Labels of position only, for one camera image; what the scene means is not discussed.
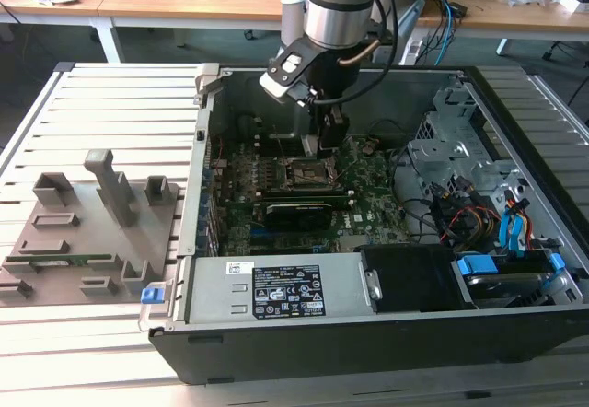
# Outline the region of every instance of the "blue latch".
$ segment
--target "blue latch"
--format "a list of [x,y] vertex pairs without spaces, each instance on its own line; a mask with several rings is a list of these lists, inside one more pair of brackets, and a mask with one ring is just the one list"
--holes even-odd
[[524,218],[516,215],[514,218],[514,225],[512,226],[512,233],[509,236],[508,249],[515,252],[518,257],[523,257],[524,252],[519,249],[519,236],[524,228]]
[[490,255],[465,255],[457,263],[460,273],[464,276],[499,273]]
[[502,248],[506,247],[518,257],[523,257],[524,252],[519,249],[519,236],[524,227],[524,219],[519,215],[515,215],[510,232],[511,216],[508,211],[509,209],[502,215],[501,225],[499,226],[499,244],[501,244]]
[[146,287],[141,292],[141,304],[164,304],[165,289]]
[[552,267],[554,267],[555,273],[560,273],[566,267],[564,260],[558,253],[553,253],[550,255],[550,263],[552,264]]

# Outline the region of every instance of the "motherboard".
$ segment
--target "motherboard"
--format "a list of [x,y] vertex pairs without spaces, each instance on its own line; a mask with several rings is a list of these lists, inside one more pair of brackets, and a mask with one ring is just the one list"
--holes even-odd
[[330,157],[300,139],[213,141],[218,255],[352,252],[408,242],[388,177],[391,150],[349,136]]

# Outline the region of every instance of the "floor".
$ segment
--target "floor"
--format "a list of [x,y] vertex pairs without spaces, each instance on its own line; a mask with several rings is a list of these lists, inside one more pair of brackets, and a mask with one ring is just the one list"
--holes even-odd
[[[26,114],[57,61],[104,62],[99,43],[90,39],[89,28],[62,26],[13,26],[15,40],[0,41],[0,150]],[[243,31],[193,30],[185,48],[177,48],[171,29],[120,29],[123,52],[134,63],[251,63],[265,64],[279,46],[277,32],[256,31],[246,41]],[[514,65],[540,74],[556,93],[568,101],[579,83],[589,76],[589,45],[565,43],[550,62],[541,59],[547,41],[515,41],[510,55],[495,53],[497,40],[457,38],[443,64]],[[429,58],[433,64],[435,55]],[[589,85],[577,96],[573,110],[589,119]]]

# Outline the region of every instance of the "desk leg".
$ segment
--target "desk leg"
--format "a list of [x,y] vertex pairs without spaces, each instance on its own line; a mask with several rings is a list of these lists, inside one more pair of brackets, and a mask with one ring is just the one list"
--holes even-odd
[[184,48],[186,46],[188,31],[188,28],[174,28],[174,42],[179,48]]
[[8,27],[7,23],[0,23],[0,39],[9,43],[15,39],[15,36],[12,34],[10,27]]
[[501,43],[497,47],[497,55],[505,55],[509,52],[509,48],[511,46],[511,41],[509,39],[501,39]]
[[92,19],[90,23],[98,32],[100,43],[102,43],[102,51],[107,57],[107,62],[110,64],[124,62],[125,57],[122,53],[117,29],[112,25],[110,17],[97,17]]

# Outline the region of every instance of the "power supply label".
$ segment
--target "power supply label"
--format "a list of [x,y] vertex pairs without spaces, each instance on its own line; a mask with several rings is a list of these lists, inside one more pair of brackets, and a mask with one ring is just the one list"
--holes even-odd
[[319,266],[254,267],[252,281],[258,320],[325,316]]

